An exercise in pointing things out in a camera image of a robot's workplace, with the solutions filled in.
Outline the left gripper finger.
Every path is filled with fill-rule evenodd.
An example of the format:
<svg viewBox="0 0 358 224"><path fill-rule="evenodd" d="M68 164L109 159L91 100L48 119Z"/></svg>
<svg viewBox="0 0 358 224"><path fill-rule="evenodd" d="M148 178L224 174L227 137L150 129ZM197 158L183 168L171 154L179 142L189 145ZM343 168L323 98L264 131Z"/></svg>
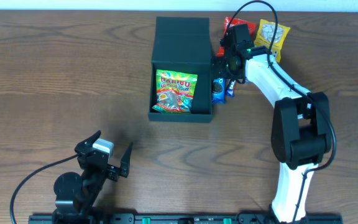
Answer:
<svg viewBox="0 0 358 224"><path fill-rule="evenodd" d="M84 144L93 145L99 139L100 135L101 135L101 131L100 130L96 131L92 136L84 140Z"/></svg>
<svg viewBox="0 0 358 224"><path fill-rule="evenodd" d="M124 155L121 158L120 165L120 176L127 178L130 171L130 161L131 161L131 153L133 148L133 142L131 142L125 151Z"/></svg>

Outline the blue Oreo cookie pack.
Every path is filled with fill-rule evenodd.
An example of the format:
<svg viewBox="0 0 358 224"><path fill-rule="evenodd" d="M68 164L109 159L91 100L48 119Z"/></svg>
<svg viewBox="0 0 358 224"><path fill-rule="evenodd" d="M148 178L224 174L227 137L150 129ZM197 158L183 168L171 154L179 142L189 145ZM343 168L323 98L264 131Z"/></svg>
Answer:
<svg viewBox="0 0 358 224"><path fill-rule="evenodd" d="M225 87L226 80L224 78L217 78L212 83L212 104L225 104Z"/></svg>

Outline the dark green box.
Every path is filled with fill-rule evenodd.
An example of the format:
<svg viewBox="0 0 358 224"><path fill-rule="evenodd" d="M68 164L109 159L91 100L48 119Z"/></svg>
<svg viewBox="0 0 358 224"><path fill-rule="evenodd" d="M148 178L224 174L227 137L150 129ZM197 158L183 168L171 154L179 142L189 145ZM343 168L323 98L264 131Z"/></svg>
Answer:
<svg viewBox="0 0 358 224"><path fill-rule="evenodd" d="M209 123L213 118L211 93L211 58L209 19L206 17L156 18L150 84L150 121ZM156 72L170 70L198 76L189 114L160 113L152 107L157 102Z"/></svg>

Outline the Haribo worms gummy bag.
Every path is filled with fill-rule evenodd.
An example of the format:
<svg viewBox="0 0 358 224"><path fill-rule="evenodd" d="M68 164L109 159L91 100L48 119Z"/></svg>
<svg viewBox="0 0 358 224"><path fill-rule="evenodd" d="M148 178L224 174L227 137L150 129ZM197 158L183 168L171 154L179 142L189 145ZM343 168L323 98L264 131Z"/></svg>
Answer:
<svg viewBox="0 0 358 224"><path fill-rule="evenodd" d="M191 113L197 81L196 74L157 70L157 102L152 109L160 113Z"/></svg>

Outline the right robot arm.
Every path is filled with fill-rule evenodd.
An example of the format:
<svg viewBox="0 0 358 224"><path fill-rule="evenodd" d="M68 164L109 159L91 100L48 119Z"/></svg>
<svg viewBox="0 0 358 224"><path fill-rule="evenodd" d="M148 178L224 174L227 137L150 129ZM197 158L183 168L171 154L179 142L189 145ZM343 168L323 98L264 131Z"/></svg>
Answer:
<svg viewBox="0 0 358 224"><path fill-rule="evenodd" d="M266 47L226 52L213 57L217 78L253 83L273 106L271 145L280 163L277 191L271 209L278 223L308 221L305 202L313 174L326 153L335 155L336 137L328 97L299 85Z"/></svg>

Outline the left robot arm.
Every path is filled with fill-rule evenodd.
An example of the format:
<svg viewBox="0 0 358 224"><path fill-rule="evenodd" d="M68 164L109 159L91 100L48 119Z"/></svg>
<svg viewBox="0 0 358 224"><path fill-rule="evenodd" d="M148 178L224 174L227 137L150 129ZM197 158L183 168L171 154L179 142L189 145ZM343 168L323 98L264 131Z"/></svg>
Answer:
<svg viewBox="0 0 358 224"><path fill-rule="evenodd" d="M101 131L79 142L76 158L83 173L66 172L53 186L56 210L53 223L109 223L110 217L95 209L95 203L106 180L128 177L133 143L125 151L119 167L108 164L114 144L100 138Z"/></svg>

